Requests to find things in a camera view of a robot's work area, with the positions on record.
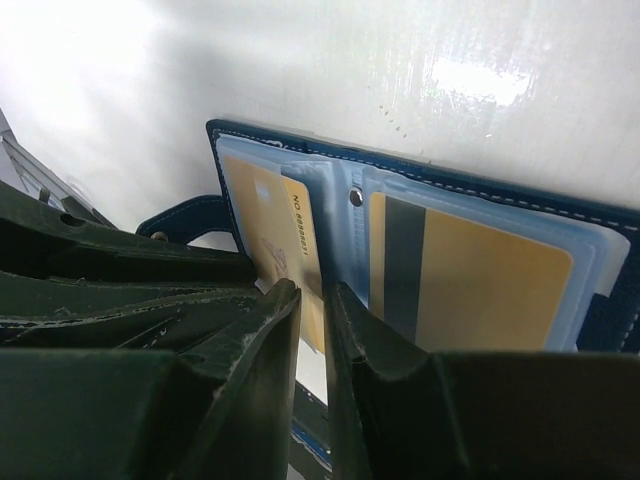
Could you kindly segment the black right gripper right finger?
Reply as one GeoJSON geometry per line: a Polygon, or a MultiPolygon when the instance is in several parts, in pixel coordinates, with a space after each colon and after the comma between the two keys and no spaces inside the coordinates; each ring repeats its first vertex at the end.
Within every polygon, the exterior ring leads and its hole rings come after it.
{"type": "Polygon", "coordinates": [[[630,354],[427,353],[343,283],[325,291],[337,479],[635,479],[630,354]]]}

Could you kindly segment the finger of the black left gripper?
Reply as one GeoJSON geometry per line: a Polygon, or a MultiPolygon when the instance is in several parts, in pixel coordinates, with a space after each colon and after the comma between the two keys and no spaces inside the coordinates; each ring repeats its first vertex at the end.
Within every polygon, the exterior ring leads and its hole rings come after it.
{"type": "Polygon", "coordinates": [[[167,243],[1,187],[3,347],[176,348],[248,312],[244,255],[167,243]]]}

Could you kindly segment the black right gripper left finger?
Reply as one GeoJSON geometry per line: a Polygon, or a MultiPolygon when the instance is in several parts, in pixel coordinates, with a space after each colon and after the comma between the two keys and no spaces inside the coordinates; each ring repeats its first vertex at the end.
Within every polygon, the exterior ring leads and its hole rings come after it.
{"type": "Polygon", "coordinates": [[[289,280],[1,318],[5,479],[282,479],[301,293],[289,280]]]}

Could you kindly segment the gold striped card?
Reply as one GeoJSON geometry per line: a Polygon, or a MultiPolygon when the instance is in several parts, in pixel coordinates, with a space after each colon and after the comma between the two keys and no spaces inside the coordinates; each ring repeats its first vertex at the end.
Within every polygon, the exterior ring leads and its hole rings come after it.
{"type": "Polygon", "coordinates": [[[369,308],[434,350],[541,350],[573,260],[478,222],[374,193],[369,308]]]}

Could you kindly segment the blue leather card holder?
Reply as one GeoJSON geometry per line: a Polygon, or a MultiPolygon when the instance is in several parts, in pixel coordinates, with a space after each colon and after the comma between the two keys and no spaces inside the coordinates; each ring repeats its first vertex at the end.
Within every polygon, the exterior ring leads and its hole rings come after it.
{"type": "Polygon", "coordinates": [[[223,156],[273,162],[309,193],[322,277],[369,308],[369,199],[374,193],[478,222],[570,254],[573,267],[541,350],[637,353],[639,215],[456,173],[432,165],[225,120],[206,125],[221,192],[182,202],[146,221],[138,233],[187,244],[209,232],[231,234],[245,248],[224,178],[223,156]]]}

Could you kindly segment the gold numbered card sleeve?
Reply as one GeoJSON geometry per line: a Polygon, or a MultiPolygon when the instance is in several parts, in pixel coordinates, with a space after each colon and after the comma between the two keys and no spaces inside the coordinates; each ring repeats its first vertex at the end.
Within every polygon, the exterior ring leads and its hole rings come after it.
{"type": "Polygon", "coordinates": [[[323,353],[322,277],[307,187],[273,162],[240,153],[223,156],[224,178],[242,242],[266,289],[281,278],[301,292],[301,339],[323,353]]]}

